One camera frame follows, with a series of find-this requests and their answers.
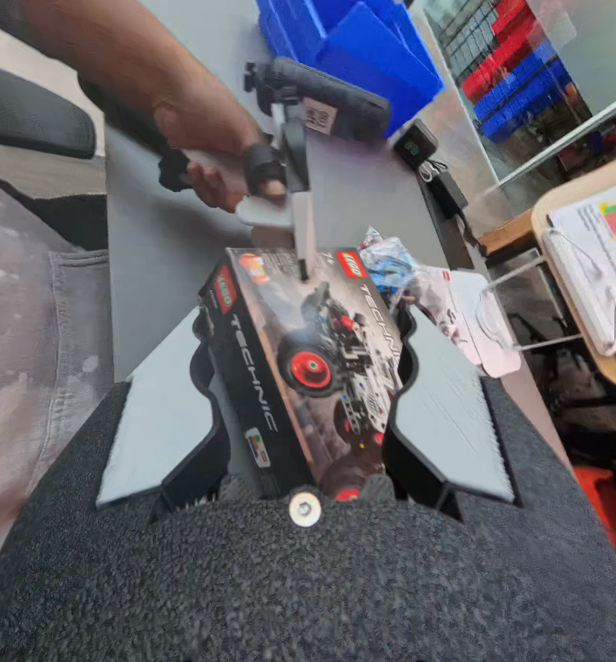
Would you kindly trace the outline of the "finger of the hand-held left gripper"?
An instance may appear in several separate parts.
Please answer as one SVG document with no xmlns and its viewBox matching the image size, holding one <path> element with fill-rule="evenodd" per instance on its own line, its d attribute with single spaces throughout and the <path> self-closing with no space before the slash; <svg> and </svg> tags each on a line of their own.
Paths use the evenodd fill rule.
<svg viewBox="0 0 616 662">
<path fill-rule="evenodd" d="M 312 277 L 317 250 L 312 191 L 292 193 L 291 212 L 299 277 L 306 282 Z"/>
<path fill-rule="evenodd" d="M 271 201 L 257 196 L 244 196 L 235 207 L 235 216 L 252 227 L 284 228 L 294 227 L 289 198 Z"/>
</svg>

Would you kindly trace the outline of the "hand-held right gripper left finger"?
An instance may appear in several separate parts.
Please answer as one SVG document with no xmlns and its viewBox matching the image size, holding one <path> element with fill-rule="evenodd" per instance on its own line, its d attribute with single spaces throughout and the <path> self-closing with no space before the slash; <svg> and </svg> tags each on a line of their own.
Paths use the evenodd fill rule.
<svg viewBox="0 0 616 662">
<path fill-rule="evenodd" d="M 196 307 L 127 378 L 98 509 L 152 494 L 179 510 L 216 491 L 227 472 L 227 429 L 210 389 L 207 335 Z"/>
</svg>

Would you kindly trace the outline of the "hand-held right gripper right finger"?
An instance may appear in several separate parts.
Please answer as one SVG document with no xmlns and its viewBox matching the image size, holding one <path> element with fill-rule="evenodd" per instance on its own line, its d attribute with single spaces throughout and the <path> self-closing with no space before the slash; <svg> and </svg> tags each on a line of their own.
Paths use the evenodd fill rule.
<svg viewBox="0 0 616 662">
<path fill-rule="evenodd" d="M 484 378 L 422 308 L 397 314 L 398 374 L 385 432 L 385 466 L 396 491 L 437 511 L 457 493 L 515 504 Z"/>
</svg>

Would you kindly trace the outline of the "toy truck box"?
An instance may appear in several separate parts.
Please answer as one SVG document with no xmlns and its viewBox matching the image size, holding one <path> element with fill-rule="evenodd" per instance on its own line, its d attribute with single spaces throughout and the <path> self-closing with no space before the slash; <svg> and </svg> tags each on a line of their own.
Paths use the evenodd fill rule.
<svg viewBox="0 0 616 662">
<path fill-rule="evenodd" d="M 315 258 L 303 281 L 293 250 L 227 248 L 200 296 L 262 494 L 353 501 L 386 472 L 401 338 L 357 249 Z"/>
</svg>

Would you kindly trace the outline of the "person's left forearm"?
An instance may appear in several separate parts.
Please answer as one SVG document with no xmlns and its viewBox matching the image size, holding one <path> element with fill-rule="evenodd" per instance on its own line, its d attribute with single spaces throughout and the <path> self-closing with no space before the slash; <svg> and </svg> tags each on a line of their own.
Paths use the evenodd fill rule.
<svg viewBox="0 0 616 662">
<path fill-rule="evenodd" d="M 202 111 L 229 91 L 138 1 L 22 1 L 42 50 L 126 103 Z"/>
</svg>

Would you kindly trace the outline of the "grey desk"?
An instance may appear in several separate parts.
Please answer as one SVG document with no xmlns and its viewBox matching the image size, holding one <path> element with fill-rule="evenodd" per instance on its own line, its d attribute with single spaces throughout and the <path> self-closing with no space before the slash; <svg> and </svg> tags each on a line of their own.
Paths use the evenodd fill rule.
<svg viewBox="0 0 616 662">
<path fill-rule="evenodd" d="M 243 91 L 246 62 L 269 56 L 255 1 L 143 1 L 190 53 L 271 131 Z M 358 245 L 369 226 L 398 236 L 419 261 L 460 268 L 467 250 L 453 221 L 416 176 L 385 148 L 309 132 L 307 154 L 320 248 Z M 105 127 L 107 221 L 115 380 L 122 381 L 197 304 L 226 247 L 248 246 L 251 230 L 189 191 L 158 183 L 158 160 Z"/>
</svg>

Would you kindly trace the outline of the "person's left hand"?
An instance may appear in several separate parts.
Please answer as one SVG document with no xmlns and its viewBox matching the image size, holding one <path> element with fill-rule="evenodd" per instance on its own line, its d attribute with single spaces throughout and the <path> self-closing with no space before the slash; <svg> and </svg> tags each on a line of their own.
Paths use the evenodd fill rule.
<svg viewBox="0 0 616 662">
<path fill-rule="evenodd" d="M 171 147 L 181 150 L 222 153 L 243 161 L 251 147 L 265 142 L 255 120 L 236 101 L 163 102 L 155 106 L 153 118 Z M 190 161 L 187 176 L 208 207 L 233 213 L 245 197 L 228 189 L 215 166 Z"/>
</svg>

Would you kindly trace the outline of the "blue plastic bin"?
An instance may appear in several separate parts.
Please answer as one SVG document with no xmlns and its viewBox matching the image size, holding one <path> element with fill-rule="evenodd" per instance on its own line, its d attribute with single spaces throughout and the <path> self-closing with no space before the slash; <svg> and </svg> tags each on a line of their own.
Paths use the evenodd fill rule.
<svg viewBox="0 0 616 662">
<path fill-rule="evenodd" d="M 330 1 L 256 1 L 258 24 L 271 51 L 313 66 L 333 24 Z"/>
<path fill-rule="evenodd" d="M 390 137 L 440 94 L 445 83 L 397 1 L 318 1 L 325 40 L 317 68 L 388 100 Z"/>
</svg>

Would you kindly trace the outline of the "black charger with green display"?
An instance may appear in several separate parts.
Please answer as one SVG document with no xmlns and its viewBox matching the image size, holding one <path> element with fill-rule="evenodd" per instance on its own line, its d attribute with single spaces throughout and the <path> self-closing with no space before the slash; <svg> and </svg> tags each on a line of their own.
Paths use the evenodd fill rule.
<svg viewBox="0 0 616 662">
<path fill-rule="evenodd" d="M 417 173 L 420 166 L 437 151 L 437 137 L 419 118 L 403 125 L 401 133 L 392 145 L 392 151 L 409 170 Z"/>
</svg>

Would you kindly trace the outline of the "clear bag with blue parts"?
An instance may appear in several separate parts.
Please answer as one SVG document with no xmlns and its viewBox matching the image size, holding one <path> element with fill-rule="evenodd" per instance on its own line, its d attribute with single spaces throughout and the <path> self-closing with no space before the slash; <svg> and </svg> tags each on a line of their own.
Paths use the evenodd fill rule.
<svg viewBox="0 0 616 662">
<path fill-rule="evenodd" d="M 386 237 L 369 226 L 359 247 L 359 256 L 389 310 L 409 296 L 419 264 L 397 236 Z"/>
</svg>

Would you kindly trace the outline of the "clear acrylic document stand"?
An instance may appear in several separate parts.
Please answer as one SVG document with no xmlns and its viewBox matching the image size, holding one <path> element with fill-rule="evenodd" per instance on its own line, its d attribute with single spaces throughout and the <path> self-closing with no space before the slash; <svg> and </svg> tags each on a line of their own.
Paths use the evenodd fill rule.
<svg viewBox="0 0 616 662">
<path fill-rule="evenodd" d="M 616 291 L 610 276 L 592 250 L 586 250 L 557 228 L 540 236 L 546 252 L 489 282 L 479 293 L 475 317 L 486 337 L 508 352 L 543 350 L 583 340 L 586 332 L 595 351 L 603 357 L 616 355 Z M 563 284 L 563 292 L 575 306 L 582 331 L 553 340 L 519 344 L 513 340 L 507 315 L 499 303 L 497 289 L 525 273 L 551 264 Z"/>
</svg>

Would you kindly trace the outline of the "white instruction booklet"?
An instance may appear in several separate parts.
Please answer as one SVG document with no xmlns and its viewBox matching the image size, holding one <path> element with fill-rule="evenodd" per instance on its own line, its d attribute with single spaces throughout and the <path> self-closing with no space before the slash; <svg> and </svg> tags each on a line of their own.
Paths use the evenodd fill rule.
<svg viewBox="0 0 616 662">
<path fill-rule="evenodd" d="M 509 321 L 483 275 L 420 265 L 411 291 L 442 333 L 489 377 L 520 369 Z"/>
</svg>

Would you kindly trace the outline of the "black power adapter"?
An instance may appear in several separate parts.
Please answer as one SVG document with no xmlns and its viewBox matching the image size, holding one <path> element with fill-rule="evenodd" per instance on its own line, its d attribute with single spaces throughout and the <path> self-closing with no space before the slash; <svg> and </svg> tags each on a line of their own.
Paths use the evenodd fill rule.
<svg viewBox="0 0 616 662">
<path fill-rule="evenodd" d="M 468 201 L 449 170 L 434 173 L 428 187 L 446 218 L 464 218 Z"/>
</svg>

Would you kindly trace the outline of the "person's bleached grey pants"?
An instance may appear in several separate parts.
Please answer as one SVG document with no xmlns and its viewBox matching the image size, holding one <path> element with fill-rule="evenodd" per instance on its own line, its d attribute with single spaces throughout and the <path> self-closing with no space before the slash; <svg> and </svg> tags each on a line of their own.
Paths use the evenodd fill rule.
<svg viewBox="0 0 616 662">
<path fill-rule="evenodd" d="M 0 180 L 0 550 L 113 382 L 105 198 Z"/>
</svg>

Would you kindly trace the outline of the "stack of red blue crates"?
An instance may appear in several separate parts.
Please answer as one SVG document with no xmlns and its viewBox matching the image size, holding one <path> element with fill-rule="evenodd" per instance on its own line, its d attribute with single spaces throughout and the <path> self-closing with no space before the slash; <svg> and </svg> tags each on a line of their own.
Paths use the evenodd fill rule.
<svg viewBox="0 0 616 662">
<path fill-rule="evenodd" d="M 478 135 L 550 144 L 592 116 L 527 1 L 429 1 L 436 40 Z"/>
</svg>

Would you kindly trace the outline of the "red plastic crate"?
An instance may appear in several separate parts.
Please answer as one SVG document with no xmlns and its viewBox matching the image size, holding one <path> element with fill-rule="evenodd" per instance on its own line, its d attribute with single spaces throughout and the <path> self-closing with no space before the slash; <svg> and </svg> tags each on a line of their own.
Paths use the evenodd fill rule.
<svg viewBox="0 0 616 662">
<path fill-rule="evenodd" d="M 616 482 L 610 469 L 576 465 L 574 474 L 616 550 Z"/>
</svg>

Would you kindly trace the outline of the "printed paper sheet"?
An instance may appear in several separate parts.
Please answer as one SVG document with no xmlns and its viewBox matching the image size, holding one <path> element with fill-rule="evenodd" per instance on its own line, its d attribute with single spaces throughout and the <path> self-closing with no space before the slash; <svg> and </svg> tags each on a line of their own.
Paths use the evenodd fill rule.
<svg viewBox="0 0 616 662">
<path fill-rule="evenodd" d="M 548 218 L 546 252 L 596 352 L 616 359 L 616 186 Z"/>
</svg>

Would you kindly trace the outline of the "wooden table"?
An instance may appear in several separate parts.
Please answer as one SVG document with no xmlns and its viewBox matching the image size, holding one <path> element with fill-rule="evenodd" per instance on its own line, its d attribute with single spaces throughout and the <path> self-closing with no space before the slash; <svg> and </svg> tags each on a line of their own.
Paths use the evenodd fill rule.
<svg viewBox="0 0 616 662">
<path fill-rule="evenodd" d="M 580 203 L 614 186 L 616 186 L 616 160 L 544 194 L 532 208 L 530 221 L 538 247 L 546 257 L 547 265 L 564 300 L 569 318 L 572 319 L 581 335 L 595 368 L 604 378 L 616 385 L 616 358 L 605 357 L 595 349 L 592 337 L 579 314 L 579 309 L 569 295 L 565 281 L 559 274 L 554 260 L 548 255 L 543 240 L 543 234 L 552 226 L 549 219 L 550 212 Z"/>
</svg>

